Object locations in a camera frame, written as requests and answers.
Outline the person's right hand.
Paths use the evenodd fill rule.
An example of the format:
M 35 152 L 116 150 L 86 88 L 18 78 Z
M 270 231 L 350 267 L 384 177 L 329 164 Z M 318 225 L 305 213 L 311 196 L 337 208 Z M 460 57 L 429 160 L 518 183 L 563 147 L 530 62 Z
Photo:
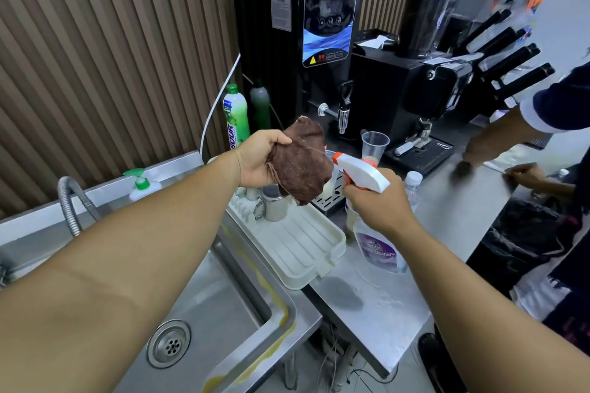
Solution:
M 378 168 L 378 171 L 389 181 L 383 193 L 346 185 L 344 195 L 368 226 L 394 241 L 413 233 L 419 223 L 411 210 L 402 179 L 391 169 Z

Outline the person's left hand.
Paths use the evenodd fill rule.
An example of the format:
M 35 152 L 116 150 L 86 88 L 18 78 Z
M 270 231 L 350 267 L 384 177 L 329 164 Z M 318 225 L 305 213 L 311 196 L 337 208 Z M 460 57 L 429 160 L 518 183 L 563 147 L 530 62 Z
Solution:
M 262 131 L 264 130 L 258 130 L 233 151 L 240 168 L 239 187 L 262 188 L 277 183 L 267 163 L 274 146 L 264 146 L 262 143 Z

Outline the brown cleaning cloth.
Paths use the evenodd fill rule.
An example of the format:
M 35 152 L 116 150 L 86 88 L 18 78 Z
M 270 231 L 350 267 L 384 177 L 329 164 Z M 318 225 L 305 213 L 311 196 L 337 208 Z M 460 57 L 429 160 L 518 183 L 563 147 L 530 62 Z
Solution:
M 334 169 L 325 154 L 323 128 L 317 121 L 300 116 L 284 134 L 291 143 L 275 143 L 267 166 L 284 193 L 292 196 L 297 205 L 307 205 L 321 195 Z

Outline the white spray bottle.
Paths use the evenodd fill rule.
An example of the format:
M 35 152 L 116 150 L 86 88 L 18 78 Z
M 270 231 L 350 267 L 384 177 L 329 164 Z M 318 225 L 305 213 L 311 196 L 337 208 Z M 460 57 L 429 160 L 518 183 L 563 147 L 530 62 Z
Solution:
M 352 230 L 361 254 L 379 269 L 396 274 L 406 272 L 408 264 L 387 236 L 392 215 L 385 200 L 378 197 L 390 187 L 395 173 L 370 158 L 356 158 L 343 152 L 335 153 L 332 161 L 344 174 L 348 209 L 358 216 Z

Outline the person's right forearm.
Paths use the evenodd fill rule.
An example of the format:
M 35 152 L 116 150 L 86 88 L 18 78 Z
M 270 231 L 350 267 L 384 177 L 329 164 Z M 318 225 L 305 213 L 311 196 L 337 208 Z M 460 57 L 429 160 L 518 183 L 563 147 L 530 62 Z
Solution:
M 508 301 L 419 223 L 387 235 L 469 393 L 590 393 L 590 357 Z

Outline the black drip tray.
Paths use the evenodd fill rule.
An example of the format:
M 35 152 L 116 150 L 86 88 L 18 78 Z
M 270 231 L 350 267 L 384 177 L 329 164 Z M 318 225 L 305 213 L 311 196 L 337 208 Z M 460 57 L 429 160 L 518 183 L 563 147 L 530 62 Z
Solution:
M 344 209 L 345 197 L 342 194 L 344 175 L 336 170 L 332 179 L 325 185 L 325 190 L 320 196 L 312 200 L 311 204 L 326 217 L 331 217 Z

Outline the dark green bottle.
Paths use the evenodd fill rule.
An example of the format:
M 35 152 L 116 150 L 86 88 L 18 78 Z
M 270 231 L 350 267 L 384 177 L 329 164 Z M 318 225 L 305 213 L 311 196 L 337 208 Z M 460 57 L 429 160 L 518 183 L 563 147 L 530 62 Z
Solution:
M 271 129 L 269 92 L 259 78 L 254 79 L 250 89 L 250 100 L 254 106 L 254 118 L 258 129 Z

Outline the green dish soap bottle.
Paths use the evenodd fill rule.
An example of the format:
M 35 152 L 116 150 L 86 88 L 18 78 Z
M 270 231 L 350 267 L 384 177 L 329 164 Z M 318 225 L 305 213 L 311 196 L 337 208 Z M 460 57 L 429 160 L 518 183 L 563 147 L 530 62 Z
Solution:
M 236 84 L 226 86 L 226 95 L 222 106 L 226 118 L 230 148 L 235 149 L 250 137 L 247 100 L 240 93 Z

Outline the clear plastic cup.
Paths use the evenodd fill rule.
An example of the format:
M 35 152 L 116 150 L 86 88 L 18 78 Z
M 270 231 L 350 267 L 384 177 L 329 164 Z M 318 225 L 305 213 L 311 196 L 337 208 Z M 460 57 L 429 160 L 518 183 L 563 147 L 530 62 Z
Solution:
M 361 134 L 361 140 L 361 159 L 378 165 L 382 155 L 390 143 L 389 136 L 377 131 L 363 130 Z

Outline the steel milk pitcher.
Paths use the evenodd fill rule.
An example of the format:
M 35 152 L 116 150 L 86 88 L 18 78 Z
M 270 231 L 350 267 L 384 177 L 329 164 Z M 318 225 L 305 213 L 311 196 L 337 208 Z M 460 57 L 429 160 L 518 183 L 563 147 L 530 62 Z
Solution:
M 278 184 L 266 185 L 260 190 L 260 198 L 253 211 L 255 220 L 279 222 L 287 217 L 291 196 L 284 194 Z

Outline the white dish drying tray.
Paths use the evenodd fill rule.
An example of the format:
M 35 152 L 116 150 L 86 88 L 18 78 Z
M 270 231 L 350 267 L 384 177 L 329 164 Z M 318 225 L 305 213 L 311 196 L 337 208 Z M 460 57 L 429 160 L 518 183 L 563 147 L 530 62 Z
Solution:
M 315 278 L 323 278 L 344 255 L 343 231 L 311 205 L 298 206 L 287 199 L 285 218 L 277 222 L 256 219 L 258 202 L 238 188 L 227 211 L 284 286 L 301 290 Z

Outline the black espresso machine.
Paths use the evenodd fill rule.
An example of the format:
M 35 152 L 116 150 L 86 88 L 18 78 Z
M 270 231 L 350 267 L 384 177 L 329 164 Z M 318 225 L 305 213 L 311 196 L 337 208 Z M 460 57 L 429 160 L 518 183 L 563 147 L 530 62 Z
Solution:
M 427 177 L 454 152 L 453 144 L 433 135 L 433 124 L 457 106 L 482 54 L 409 59 L 397 56 L 396 47 L 396 36 L 379 29 L 353 35 L 355 87 L 344 136 L 360 145 L 364 131 L 385 134 L 385 157 Z

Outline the person's black shoe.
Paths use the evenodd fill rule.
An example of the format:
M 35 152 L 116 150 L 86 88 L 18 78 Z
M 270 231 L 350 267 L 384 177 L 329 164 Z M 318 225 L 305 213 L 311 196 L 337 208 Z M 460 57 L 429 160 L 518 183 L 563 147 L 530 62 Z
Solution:
M 452 379 L 448 358 L 434 333 L 422 334 L 417 343 L 419 357 L 424 365 L 428 378 L 435 393 L 461 393 Z

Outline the stainless steel sink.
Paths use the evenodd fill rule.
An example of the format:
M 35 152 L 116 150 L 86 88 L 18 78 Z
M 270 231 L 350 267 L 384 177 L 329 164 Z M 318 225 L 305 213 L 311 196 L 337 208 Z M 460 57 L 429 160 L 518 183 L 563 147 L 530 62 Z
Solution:
M 203 165 L 193 151 L 154 165 L 164 187 Z M 129 204 L 131 178 L 86 191 L 102 217 Z M 59 202 L 0 219 L 6 284 L 72 239 Z M 297 387 L 296 350 L 319 328 L 319 311 L 288 290 L 228 213 L 203 262 L 113 393 L 250 393 L 279 366 Z

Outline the black knife block set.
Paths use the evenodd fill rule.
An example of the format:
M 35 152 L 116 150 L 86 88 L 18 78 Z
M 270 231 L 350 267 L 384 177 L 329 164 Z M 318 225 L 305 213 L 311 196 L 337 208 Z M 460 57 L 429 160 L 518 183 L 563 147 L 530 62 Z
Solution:
M 510 82 L 505 81 L 510 72 L 541 54 L 535 43 L 516 46 L 528 34 L 523 26 L 508 26 L 499 33 L 492 33 L 482 45 L 472 45 L 475 39 L 511 14 L 509 9 L 492 14 L 453 49 L 454 58 L 466 60 L 469 57 L 472 66 L 469 82 L 458 101 L 459 112 L 490 116 L 495 111 L 510 109 L 518 104 L 514 98 L 517 94 L 555 74 L 555 68 L 547 62 Z

